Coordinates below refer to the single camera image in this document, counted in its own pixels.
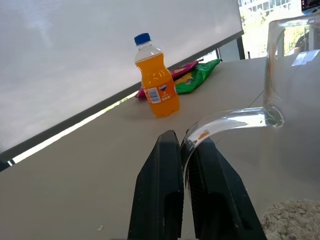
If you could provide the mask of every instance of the orange soda bottle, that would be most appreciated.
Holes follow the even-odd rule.
[[[135,65],[142,75],[142,87],[154,115],[169,116],[179,110],[180,102],[174,80],[164,63],[162,51],[151,44],[150,35],[142,33],[134,38],[138,47]]]

